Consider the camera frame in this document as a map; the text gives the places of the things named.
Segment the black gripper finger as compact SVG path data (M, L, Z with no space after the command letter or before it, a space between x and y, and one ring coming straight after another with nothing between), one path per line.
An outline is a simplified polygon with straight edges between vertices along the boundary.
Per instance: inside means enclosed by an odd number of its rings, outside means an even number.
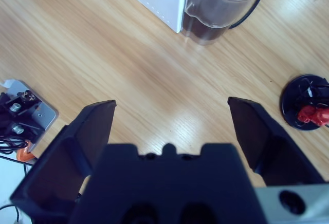
M285 129L254 101L229 97L237 141L267 186L325 183Z
M44 150L10 201L32 218L69 217L108 143L115 107L114 100L84 107Z

